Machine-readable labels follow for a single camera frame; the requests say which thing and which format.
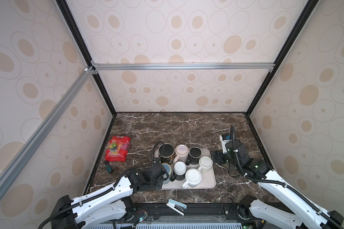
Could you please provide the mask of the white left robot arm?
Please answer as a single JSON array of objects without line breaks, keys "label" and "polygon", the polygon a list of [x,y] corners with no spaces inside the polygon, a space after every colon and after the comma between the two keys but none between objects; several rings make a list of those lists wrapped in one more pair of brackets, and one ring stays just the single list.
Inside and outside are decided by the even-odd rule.
[{"label": "white left robot arm", "polygon": [[139,191],[155,188],[163,183],[164,176],[168,176],[168,173],[160,162],[129,168],[115,182],[95,192],[76,198],[70,198],[69,195],[61,197],[51,215],[38,228],[42,229],[48,223],[53,229],[90,226],[94,219],[92,215],[97,211]]}]

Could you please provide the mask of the blue butterfly mug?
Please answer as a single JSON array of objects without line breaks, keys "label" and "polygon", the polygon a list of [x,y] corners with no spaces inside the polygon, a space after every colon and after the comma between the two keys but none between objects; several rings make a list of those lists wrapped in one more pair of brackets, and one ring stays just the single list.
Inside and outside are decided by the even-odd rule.
[{"label": "blue butterfly mug", "polygon": [[162,177],[162,183],[165,185],[171,181],[170,178],[172,176],[172,167],[167,163],[162,163],[162,165],[164,166],[166,170],[166,172],[164,173]]}]

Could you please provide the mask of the black and white mug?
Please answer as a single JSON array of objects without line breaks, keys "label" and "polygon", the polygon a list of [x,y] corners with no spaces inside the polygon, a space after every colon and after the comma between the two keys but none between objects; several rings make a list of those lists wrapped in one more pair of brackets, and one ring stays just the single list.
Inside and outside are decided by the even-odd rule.
[{"label": "black and white mug", "polygon": [[174,170],[170,177],[170,181],[182,181],[185,179],[185,173],[187,171],[186,164],[182,161],[178,161],[174,164]]}]

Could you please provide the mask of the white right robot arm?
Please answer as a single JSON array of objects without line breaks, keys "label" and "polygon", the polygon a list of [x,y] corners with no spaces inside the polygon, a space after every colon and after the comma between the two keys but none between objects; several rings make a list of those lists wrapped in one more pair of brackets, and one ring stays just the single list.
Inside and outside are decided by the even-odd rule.
[{"label": "white right robot arm", "polygon": [[240,175],[266,189],[290,211],[265,204],[252,195],[246,195],[238,204],[241,219],[258,218],[282,229],[340,229],[343,216],[317,205],[286,182],[273,167],[260,158],[251,158],[246,147],[232,135],[221,135],[222,150],[213,153],[216,164],[229,164]]}]

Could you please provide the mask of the black skull mug red inside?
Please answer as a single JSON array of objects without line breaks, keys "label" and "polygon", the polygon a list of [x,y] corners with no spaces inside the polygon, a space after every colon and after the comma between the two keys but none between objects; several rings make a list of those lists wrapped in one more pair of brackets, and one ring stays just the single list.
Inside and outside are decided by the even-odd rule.
[{"label": "black skull mug red inside", "polygon": [[[162,146],[159,146],[159,148],[154,153],[156,158],[160,156],[161,151],[162,151]],[[174,146],[171,144],[165,143],[164,151],[162,152],[162,157],[161,157],[160,162],[166,163],[166,164],[172,164],[174,160],[174,154],[175,154]]]}]

